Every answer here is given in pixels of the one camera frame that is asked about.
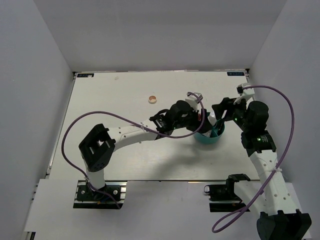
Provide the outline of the red lip gloss tube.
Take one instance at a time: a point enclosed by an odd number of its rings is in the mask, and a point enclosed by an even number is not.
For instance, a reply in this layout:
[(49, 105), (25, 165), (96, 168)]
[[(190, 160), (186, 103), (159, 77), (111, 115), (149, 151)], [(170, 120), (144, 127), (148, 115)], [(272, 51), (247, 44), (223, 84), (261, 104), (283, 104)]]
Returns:
[(201, 122), (203, 119), (203, 115), (202, 114), (198, 114), (198, 121)]

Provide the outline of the black squeeze tube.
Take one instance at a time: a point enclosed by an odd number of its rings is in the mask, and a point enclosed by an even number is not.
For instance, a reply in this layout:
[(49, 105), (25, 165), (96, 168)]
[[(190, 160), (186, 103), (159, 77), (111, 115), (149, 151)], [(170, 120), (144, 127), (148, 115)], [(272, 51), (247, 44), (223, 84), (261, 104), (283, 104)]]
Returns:
[(218, 135), (221, 135), (223, 130), (224, 130), (224, 126), (225, 126), (225, 123), (223, 120), (221, 120), (218, 124), (218, 128), (217, 128), (217, 134)]

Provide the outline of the white lotion bottle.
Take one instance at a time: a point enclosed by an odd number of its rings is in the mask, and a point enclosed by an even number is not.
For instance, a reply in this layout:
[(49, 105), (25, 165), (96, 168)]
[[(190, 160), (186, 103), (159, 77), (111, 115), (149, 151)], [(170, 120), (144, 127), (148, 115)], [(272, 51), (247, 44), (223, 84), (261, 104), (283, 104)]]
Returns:
[(217, 118), (213, 111), (208, 114), (207, 119), (213, 127), (217, 124)]

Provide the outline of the clear eyeshadow palette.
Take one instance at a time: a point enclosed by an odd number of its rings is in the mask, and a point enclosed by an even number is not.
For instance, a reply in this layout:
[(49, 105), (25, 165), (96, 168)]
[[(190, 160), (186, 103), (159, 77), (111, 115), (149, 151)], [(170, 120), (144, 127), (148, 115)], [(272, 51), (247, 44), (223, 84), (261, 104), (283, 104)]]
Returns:
[(210, 138), (211, 134), (212, 134), (212, 130), (208, 130), (207, 132), (204, 132), (202, 135), (207, 137), (207, 138)]

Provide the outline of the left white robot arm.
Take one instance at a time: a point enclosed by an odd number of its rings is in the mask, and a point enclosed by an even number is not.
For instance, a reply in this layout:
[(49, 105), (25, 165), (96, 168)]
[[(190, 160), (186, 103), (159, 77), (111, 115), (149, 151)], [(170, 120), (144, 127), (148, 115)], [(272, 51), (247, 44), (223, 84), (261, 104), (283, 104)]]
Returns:
[(105, 195), (104, 168), (115, 151), (139, 142), (171, 136), (177, 129), (206, 134), (212, 128), (207, 110), (197, 110), (185, 100), (178, 100), (169, 109), (160, 110), (139, 126), (130, 124), (106, 128), (102, 123), (95, 125), (78, 146), (91, 184), (88, 193), (97, 201), (108, 197)]

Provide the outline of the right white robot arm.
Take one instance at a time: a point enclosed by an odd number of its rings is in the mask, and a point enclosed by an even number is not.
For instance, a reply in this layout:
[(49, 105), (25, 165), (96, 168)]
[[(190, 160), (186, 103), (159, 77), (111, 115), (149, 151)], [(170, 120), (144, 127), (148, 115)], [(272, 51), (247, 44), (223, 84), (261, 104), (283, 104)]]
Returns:
[(232, 182), (225, 188), (226, 195), (247, 201), (237, 210), (242, 214), (252, 208), (258, 214), (257, 233), (262, 240), (301, 240), (309, 230), (312, 220), (302, 213), (292, 200), (280, 169), (281, 159), (276, 145), (267, 131), (269, 108), (261, 101), (247, 103), (245, 99), (224, 98), (212, 105), (218, 120), (234, 121), (241, 129), (241, 143), (254, 165), (261, 187), (255, 196), (248, 186)]

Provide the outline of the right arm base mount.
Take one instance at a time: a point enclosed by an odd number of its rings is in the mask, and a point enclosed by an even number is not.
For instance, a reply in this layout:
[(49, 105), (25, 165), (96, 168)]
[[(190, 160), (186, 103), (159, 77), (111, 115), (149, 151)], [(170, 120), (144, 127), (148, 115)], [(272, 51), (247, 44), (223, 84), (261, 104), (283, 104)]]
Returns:
[(209, 196), (209, 210), (211, 213), (231, 213), (245, 207), (243, 200), (235, 192), (235, 183), (251, 179), (246, 174), (231, 174), (224, 184), (207, 184), (203, 188)]

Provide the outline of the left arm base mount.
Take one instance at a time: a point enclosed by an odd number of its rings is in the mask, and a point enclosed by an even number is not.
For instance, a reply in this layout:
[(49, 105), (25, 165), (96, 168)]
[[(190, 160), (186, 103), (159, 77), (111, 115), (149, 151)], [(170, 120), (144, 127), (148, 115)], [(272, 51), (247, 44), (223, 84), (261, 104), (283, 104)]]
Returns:
[(97, 210), (120, 210), (126, 197), (127, 182), (125, 181), (106, 181), (105, 187), (101, 191), (111, 195), (112, 198), (100, 192), (93, 191), (88, 184), (78, 181), (73, 208), (74, 209), (97, 209)]

